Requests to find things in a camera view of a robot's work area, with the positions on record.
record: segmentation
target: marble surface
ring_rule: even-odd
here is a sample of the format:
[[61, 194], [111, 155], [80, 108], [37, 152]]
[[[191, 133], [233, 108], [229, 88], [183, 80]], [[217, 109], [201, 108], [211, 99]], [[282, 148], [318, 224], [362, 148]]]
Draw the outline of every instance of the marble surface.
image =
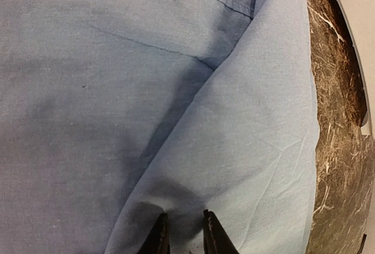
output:
[[374, 141], [360, 133], [366, 112], [352, 41], [335, 0], [308, 0], [312, 71], [321, 136], [316, 204], [307, 254], [356, 254], [374, 179]]

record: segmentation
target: light blue fabric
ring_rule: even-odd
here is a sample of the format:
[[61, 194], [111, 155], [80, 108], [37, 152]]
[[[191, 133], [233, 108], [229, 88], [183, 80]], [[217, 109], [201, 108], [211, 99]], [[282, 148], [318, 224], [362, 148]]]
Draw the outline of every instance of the light blue fabric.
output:
[[302, 254], [319, 135], [306, 0], [1, 0], [0, 252]]

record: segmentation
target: brown marble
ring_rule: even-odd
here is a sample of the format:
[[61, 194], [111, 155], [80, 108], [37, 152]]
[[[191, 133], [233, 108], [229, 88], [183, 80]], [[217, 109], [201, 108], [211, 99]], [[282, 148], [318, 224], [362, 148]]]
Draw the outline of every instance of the brown marble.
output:
[[316, 204], [307, 254], [356, 254], [374, 178], [374, 141], [363, 137], [363, 85], [352, 41], [335, 0], [308, 0], [312, 71], [321, 136]]

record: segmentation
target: cloth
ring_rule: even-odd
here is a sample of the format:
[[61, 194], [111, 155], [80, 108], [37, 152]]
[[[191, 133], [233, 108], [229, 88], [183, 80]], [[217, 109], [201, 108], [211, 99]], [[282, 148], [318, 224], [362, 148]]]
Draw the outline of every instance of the cloth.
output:
[[306, 0], [0, 0], [0, 253], [302, 254], [319, 135]]

